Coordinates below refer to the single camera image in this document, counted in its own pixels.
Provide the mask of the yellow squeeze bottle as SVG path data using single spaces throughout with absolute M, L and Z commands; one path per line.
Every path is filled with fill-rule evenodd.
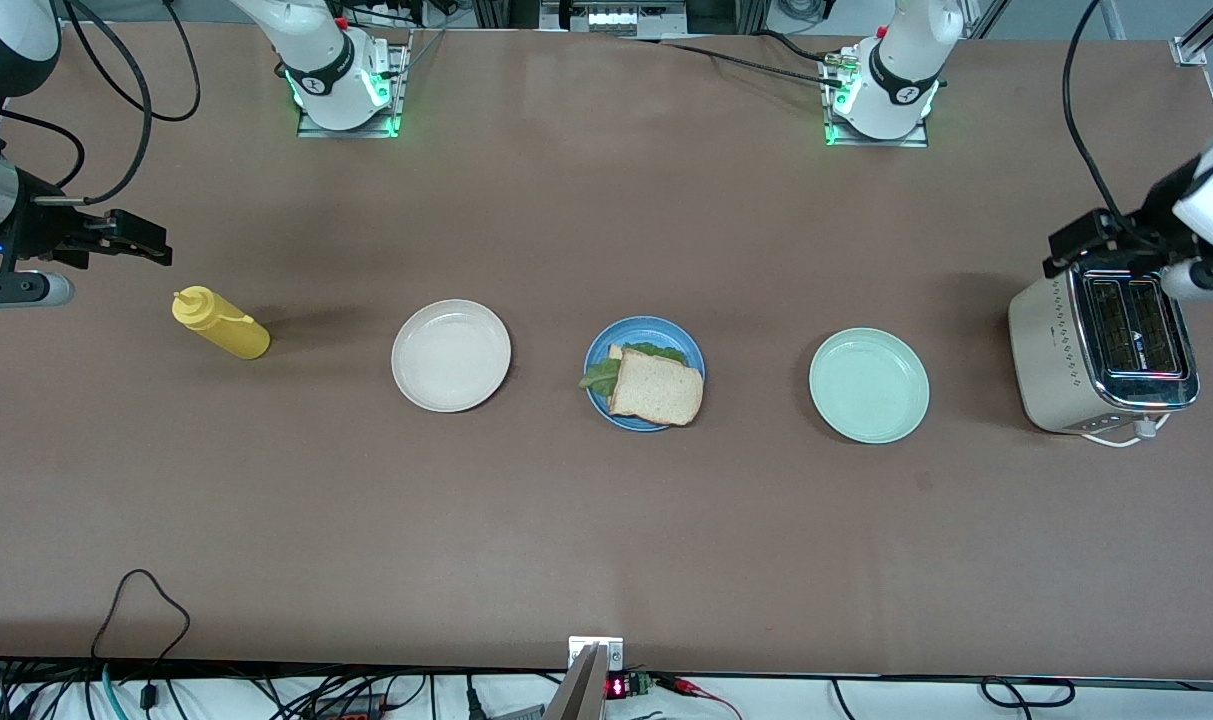
M 270 335 L 263 325 L 207 287 L 190 286 L 175 292 L 171 312 L 190 332 L 241 360 L 258 359 L 270 345 Z

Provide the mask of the green lettuce leaf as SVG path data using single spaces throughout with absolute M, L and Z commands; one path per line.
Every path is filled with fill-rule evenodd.
M 680 364 L 687 362 L 687 356 L 684 355 L 684 352 L 679 350 L 679 348 L 655 345 L 655 343 L 650 342 L 625 343 L 623 352 L 625 350 L 638 352 L 638 354 L 656 358 L 665 358 Z M 591 364 L 588 368 L 586 368 L 586 372 L 583 372 L 583 377 L 580 378 L 579 387 L 588 389 L 588 392 L 594 392 L 597 395 L 603 398 L 611 396 L 614 388 L 616 387 L 617 373 L 621 364 L 623 364 L 623 360 L 617 361 L 606 358 Z

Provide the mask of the pale green round plate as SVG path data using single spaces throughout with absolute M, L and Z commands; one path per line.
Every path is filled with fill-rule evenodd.
M 907 438 L 926 419 L 929 375 L 909 343 L 856 327 L 818 345 L 807 370 L 811 405 L 839 436 L 865 445 Z

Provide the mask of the white round plate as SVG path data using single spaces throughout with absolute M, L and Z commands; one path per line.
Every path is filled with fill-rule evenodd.
M 432 413 L 465 413 L 509 375 L 509 328 L 486 305 L 442 299 L 412 313 L 391 348 L 391 372 L 408 400 Z

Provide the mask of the blue round plate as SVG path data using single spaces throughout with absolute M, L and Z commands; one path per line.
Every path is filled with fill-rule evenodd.
M 606 325 L 600 333 L 591 343 L 586 359 L 583 359 L 583 372 L 591 364 L 598 362 L 606 358 L 606 350 L 609 345 L 625 345 L 625 343 L 642 343 L 650 342 L 655 345 L 679 348 L 684 352 L 685 365 L 691 366 L 691 368 L 697 368 L 697 372 L 704 375 L 706 385 L 706 365 L 705 358 L 699 348 L 696 341 L 680 328 L 678 324 L 670 322 L 670 320 L 662 319 L 660 316 L 630 316 L 619 320 L 619 322 L 613 322 Z M 606 402 L 609 398 L 603 398 L 597 395 L 594 392 L 588 392 L 583 389 L 590 398 L 590 402 L 598 411 L 598 415 L 606 421 L 610 421 L 615 427 L 623 428 L 626 430 L 651 433 L 667 429 L 670 427 L 657 425 L 650 423 L 650 421 L 642 421 L 634 418 L 634 416 L 613 416 L 609 415 L 609 408 L 606 408 Z

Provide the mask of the beige chrome toaster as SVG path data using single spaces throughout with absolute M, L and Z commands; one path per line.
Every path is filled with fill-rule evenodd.
M 1200 395 L 1181 307 L 1156 273 L 1074 264 L 1014 296 L 1008 325 L 1023 408 L 1041 430 L 1127 448 Z

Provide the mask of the black power strip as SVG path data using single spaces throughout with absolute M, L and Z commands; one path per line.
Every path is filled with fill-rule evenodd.
M 306 720 L 382 720 L 385 712 L 382 693 L 342 695 L 319 698 Z

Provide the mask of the white background device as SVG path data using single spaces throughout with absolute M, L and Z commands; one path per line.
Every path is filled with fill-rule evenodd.
M 657 40 L 689 24 L 685 0 L 539 0 L 539 28 Z

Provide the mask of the aluminium frame profile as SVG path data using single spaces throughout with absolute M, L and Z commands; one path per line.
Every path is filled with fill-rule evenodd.
M 1181 36 L 1173 38 L 1171 53 L 1179 67 L 1198 67 L 1208 63 L 1206 51 L 1211 46 L 1213 46 L 1213 6 Z

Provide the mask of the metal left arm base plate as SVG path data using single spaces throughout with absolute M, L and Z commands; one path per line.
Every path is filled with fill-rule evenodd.
M 926 118 L 939 79 L 917 85 L 894 79 L 885 88 L 870 76 L 869 68 L 869 50 L 858 44 L 825 55 L 818 63 L 821 78 L 835 79 L 835 86 L 821 88 L 827 145 L 929 145 Z

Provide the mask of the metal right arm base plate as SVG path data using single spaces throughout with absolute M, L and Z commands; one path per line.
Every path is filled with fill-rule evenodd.
M 361 61 L 336 82 L 334 92 L 323 97 L 323 118 L 358 119 L 349 128 L 330 128 L 315 122 L 308 113 L 314 101 L 292 86 L 292 99 L 298 105 L 298 138 L 395 138 L 402 128 L 409 69 L 410 47 L 391 44 L 385 38 L 369 38 Z

